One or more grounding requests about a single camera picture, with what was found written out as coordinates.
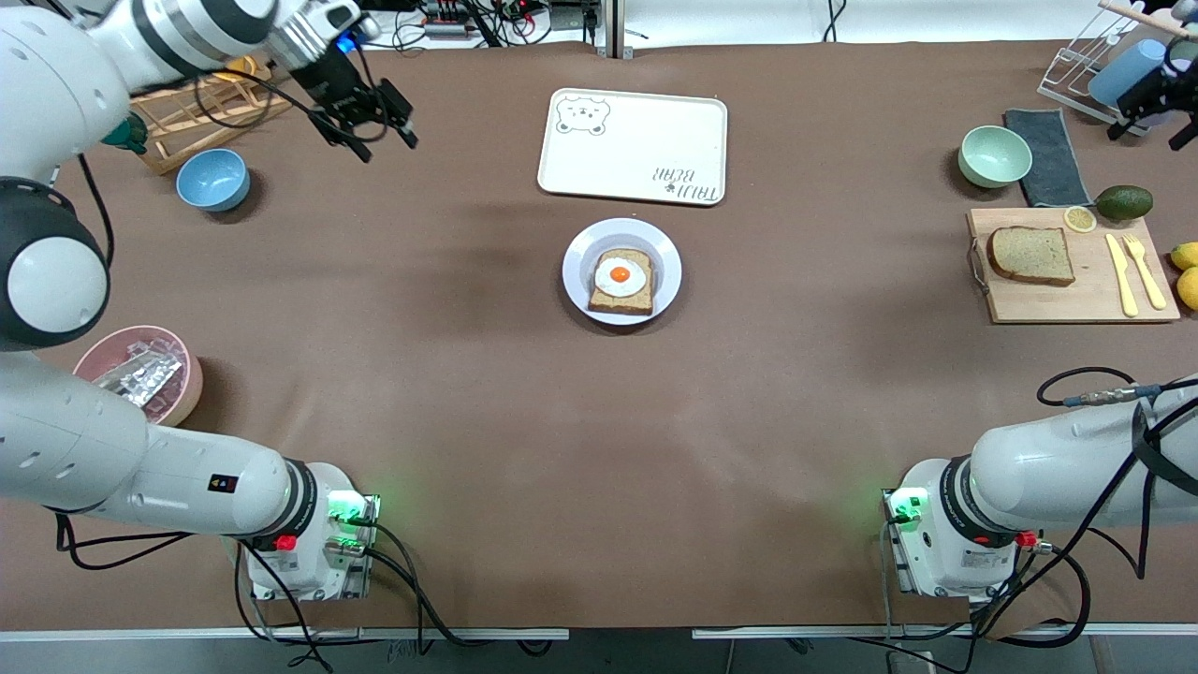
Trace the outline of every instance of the plastic wrapper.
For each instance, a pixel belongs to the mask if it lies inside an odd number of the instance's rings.
[[[174,356],[147,348],[101,375],[92,384],[145,408],[182,368]]]

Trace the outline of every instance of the egg white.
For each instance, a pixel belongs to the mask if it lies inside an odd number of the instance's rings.
[[[630,273],[628,280],[615,280],[611,269],[617,266],[627,268]],[[641,265],[624,257],[607,257],[599,262],[595,268],[595,287],[611,295],[612,297],[631,297],[645,287],[646,275]]]

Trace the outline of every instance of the blue bowl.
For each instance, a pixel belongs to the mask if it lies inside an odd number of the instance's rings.
[[[241,154],[217,147],[195,154],[175,177],[179,198],[205,211],[228,211],[246,200],[249,170]]]

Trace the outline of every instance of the avocado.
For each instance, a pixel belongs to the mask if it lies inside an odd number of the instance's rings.
[[[1135,184],[1115,184],[1103,189],[1094,205],[1108,219],[1136,219],[1152,210],[1152,193]]]

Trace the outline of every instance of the black label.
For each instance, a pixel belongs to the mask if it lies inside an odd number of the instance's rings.
[[[213,473],[212,478],[208,478],[208,491],[231,494],[237,491],[237,479],[232,475],[217,475]]]

